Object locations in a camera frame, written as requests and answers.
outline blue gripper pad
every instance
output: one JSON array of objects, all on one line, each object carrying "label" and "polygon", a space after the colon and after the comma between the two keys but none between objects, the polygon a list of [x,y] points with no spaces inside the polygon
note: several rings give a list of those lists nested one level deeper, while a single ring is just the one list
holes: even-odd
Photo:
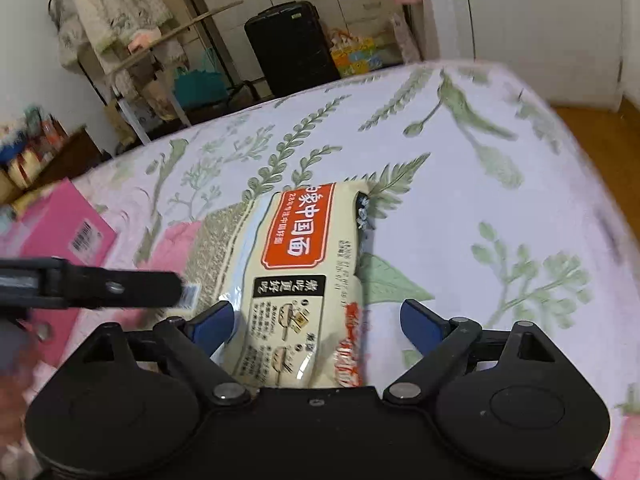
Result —
[{"label": "blue gripper pad", "polygon": [[449,323],[415,300],[400,307],[400,327],[424,357],[449,335]]},{"label": "blue gripper pad", "polygon": [[231,338],[234,329],[234,308],[228,301],[222,308],[212,307],[212,312],[204,312],[191,320],[189,338],[208,356]]}]

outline white wall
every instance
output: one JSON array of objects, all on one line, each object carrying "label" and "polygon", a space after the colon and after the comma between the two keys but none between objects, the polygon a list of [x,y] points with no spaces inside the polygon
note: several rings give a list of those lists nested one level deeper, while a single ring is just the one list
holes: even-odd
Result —
[{"label": "white wall", "polygon": [[640,0],[624,0],[624,65],[622,88],[640,107]]},{"label": "white wall", "polygon": [[112,152],[118,138],[102,102],[84,76],[58,62],[48,1],[0,0],[0,121],[20,116],[30,104],[40,104],[68,132],[86,124],[98,148]]}]

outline white door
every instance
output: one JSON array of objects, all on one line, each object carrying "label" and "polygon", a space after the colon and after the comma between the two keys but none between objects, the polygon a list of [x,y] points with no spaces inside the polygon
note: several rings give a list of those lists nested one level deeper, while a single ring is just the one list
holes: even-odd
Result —
[{"label": "white door", "polygon": [[543,98],[616,107],[621,0],[469,0],[476,58],[508,65]]}]

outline wooden stick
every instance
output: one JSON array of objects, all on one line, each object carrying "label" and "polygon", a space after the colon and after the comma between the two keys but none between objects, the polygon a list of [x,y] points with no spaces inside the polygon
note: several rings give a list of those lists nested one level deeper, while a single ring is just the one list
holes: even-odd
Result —
[{"label": "wooden stick", "polygon": [[162,44],[165,41],[169,41],[169,40],[175,38],[178,34],[184,32],[185,30],[187,30],[190,27],[193,27],[193,25],[195,25],[196,23],[199,23],[202,20],[204,20],[206,18],[209,18],[210,16],[214,16],[216,14],[219,14],[223,10],[231,9],[232,7],[237,7],[238,5],[243,4],[243,3],[244,3],[244,0],[238,0],[236,2],[232,2],[232,3],[228,4],[228,5],[223,6],[223,7],[218,7],[217,9],[212,9],[209,12],[205,12],[204,14],[199,15],[197,18],[193,18],[190,22],[185,23],[184,25],[181,25],[178,28],[174,28],[174,30],[172,30],[171,32],[166,33],[164,36],[162,36],[162,38],[159,38],[159,39],[155,40],[154,42],[152,42],[148,47],[133,53],[131,56],[127,57],[127,59],[125,59],[118,66],[114,67],[107,74],[105,74],[104,77],[105,77],[105,79],[107,81],[107,85],[109,87],[111,87],[113,85],[113,77],[118,72],[120,72],[122,70],[126,70],[127,68],[130,68],[130,67],[134,66],[136,63],[139,63],[140,61],[145,59],[147,54],[149,54],[159,44]]}]

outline pink box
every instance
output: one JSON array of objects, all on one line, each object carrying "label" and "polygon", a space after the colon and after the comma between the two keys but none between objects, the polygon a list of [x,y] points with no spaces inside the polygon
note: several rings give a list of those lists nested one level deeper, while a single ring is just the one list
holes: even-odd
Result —
[{"label": "pink box", "polygon": [[[57,256],[75,265],[99,267],[115,239],[107,222],[70,181],[63,180],[0,237],[0,257]],[[33,311],[31,322],[46,322],[53,328],[53,337],[40,343],[44,362],[60,365],[77,317],[76,308]]]}]

